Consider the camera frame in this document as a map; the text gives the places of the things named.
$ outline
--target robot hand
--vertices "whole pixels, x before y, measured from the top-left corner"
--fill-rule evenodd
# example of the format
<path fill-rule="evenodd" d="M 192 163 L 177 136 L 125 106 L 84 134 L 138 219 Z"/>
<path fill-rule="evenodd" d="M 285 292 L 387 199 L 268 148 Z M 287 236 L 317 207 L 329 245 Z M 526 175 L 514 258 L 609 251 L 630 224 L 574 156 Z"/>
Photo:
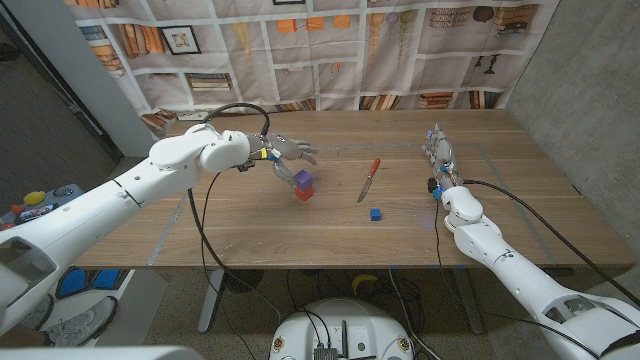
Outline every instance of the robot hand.
<path fill-rule="evenodd" d="M 282 159 L 304 159 L 313 165 L 316 164 L 316 160 L 311 154 L 317 154 L 318 150 L 303 140 L 287 139 L 278 134 L 269 134 L 265 137 L 249 135 L 249 146 L 249 160 L 240 167 L 241 171 L 254 166 L 256 160 L 270 160 L 273 161 L 273 172 L 276 176 L 293 188 L 296 187 L 293 174 L 282 162 Z"/>

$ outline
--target red knife handle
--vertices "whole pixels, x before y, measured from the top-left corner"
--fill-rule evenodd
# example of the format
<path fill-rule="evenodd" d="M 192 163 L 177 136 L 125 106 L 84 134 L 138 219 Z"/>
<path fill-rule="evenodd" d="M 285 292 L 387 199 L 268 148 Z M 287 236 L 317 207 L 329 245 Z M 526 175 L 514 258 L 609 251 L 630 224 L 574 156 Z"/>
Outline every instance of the red knife handle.
<path fill-rule="evenodd" d="M 370 177 L 376 173 L 376 170 L 378 170 L 378 166 L 380 166 L 380 158 L 376 158 L 375 160 L 373 160 L 373 165 L 371 165 L 371 170 L 369 170 Z"/>

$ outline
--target knife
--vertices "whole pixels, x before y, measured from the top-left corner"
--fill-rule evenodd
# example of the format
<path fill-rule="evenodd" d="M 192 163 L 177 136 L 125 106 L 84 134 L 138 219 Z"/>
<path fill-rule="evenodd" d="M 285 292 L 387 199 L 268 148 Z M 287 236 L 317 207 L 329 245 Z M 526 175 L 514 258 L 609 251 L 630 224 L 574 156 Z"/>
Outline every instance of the knife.
<path fill-rule="evenodd" d="M 364 186 L 362 187 L 362 191 L 360 192 L 360 196 L 358 196 L 358 202 L 361 202 L 365 196 L 367 196 L 367 191 L 369 191 L 369 186 L 371 186 L 371 180 L 373 179 L 373 174 L 378 170 L 378 165 L 380 165 L 380 158 L 376 158 L 373 161 L 373 165 L 371 165 L 371 170 L 369 170 L 369 175 L 367 175 L 367 180 L 364 182 Z"/>

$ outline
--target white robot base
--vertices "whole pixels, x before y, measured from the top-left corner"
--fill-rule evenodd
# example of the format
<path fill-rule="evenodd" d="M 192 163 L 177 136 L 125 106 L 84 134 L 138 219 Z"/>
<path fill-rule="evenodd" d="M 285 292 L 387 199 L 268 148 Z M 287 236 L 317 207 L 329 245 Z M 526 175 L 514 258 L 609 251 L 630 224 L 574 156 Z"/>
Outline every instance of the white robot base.
<path fill-rule="evenodd" d="M 333 298 L 316 301 L 305 309 L 309 316 L 304 311 L 296 312 L 278 327 L 269 359 L 413 359 L 407 332 L 380 308 L 357 299 Z"/>

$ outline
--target blue cube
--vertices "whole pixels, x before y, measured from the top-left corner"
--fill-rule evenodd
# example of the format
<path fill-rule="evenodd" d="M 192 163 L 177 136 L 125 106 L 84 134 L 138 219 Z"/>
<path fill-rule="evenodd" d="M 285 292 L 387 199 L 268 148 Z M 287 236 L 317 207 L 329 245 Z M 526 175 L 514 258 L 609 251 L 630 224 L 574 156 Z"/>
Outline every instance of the blue cube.
<path fill-rule="evenodd" d="M 380 209 L 373 208 L 371 209 L 371 221 L 380 221 Z"/>

